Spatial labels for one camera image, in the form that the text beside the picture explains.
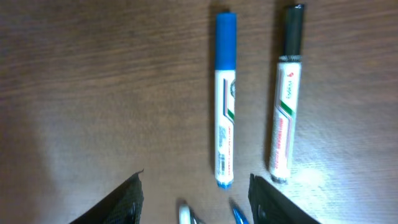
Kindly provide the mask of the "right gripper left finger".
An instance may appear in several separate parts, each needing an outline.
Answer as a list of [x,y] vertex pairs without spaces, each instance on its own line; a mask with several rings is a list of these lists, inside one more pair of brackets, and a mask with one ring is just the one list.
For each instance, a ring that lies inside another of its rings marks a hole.
[[144,202],[140,170],[70,224],[139,224]]

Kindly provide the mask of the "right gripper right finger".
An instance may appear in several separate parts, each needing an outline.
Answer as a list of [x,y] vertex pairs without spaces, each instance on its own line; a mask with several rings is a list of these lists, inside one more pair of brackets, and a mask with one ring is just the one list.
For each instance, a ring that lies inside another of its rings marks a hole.
[[320,224],[261,176],[250,175],[248,199],[254,224]]

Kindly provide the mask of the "blue capped whiteboard marker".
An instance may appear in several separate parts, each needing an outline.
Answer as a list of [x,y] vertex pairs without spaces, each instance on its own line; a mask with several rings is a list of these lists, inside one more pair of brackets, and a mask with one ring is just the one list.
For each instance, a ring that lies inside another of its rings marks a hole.
[[234,180],[237,16],[216,15],[215,24],[215,179],[229,189]]

